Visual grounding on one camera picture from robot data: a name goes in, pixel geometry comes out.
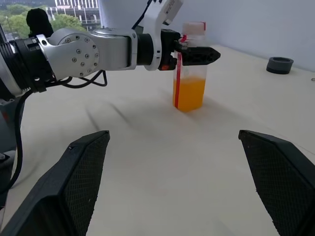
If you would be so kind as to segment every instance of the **orange liquid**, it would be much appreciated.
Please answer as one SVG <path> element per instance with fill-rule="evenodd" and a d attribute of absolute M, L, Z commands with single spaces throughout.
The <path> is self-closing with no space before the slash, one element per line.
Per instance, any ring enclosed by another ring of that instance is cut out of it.
<path fill-rule="evenodd" d="M 189 112 L 202 106 L 206 80 L 196 76 L 182 78 L 179 86 L 177 109 Z M 173 84 L 173 105 L 175 106 L 176 80 Z"/>

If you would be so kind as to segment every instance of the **black pad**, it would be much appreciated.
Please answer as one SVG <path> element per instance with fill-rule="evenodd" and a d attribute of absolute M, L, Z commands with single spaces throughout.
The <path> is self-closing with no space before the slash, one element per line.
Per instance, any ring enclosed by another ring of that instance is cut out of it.
<path fill-rule="evenodd" d="M 100 131 L 71 143 L 39 179 L 1 236 L 85 236 L 109 138 L 108 131 Z"/>
<path fill-rule="evenodd" d="M 241 130 L 252 177 L 280 236 L 315 235 L 315 166 L 292 143 Z"/>

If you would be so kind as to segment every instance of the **white tabletop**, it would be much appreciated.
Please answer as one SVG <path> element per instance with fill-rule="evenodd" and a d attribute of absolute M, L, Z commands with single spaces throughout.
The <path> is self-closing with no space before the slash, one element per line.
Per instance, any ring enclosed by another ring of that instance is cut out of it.
<path fill-rule="evenodd" d="M 314 73 L 265 70 L 267 60 L 215 46 L 204 105 L 172 106 L 172 72 L 108 72 L 108 87 L 51 88 L 26 102 L 25 160 L 6 224 L 72 141 L 111 140 L 88 236 L 277 236 L 248 167 L 240 129 L 292 141 L 315 162 Z"/>

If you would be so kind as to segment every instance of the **white wall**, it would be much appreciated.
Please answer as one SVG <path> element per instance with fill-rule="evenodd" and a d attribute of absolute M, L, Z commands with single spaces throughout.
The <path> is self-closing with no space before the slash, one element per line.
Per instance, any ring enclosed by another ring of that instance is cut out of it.
<path fill-rule="evenodd" d="M 130 28 L 147 0 L 103 0 L 109 26 Z M 185 0 L 171 28 L 206 21 L 211 41 L 315 71 L 315 0 Z"/>

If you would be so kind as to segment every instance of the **bottle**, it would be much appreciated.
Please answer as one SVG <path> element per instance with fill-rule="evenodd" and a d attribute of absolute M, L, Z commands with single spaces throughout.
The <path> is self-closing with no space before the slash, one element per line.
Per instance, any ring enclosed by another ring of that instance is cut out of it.
<path fill-rule="evenodd" d="M 188 47 L 208 46 L 206 23 L 189 22 L 183 26 L 182 43 Z M 206 85 L 207 66 L 183 66 L 181 53 L 176 53 L 177 68 L 174 71 L 173 105 L 182 112 L 189 112 L 202 106 Z"/>

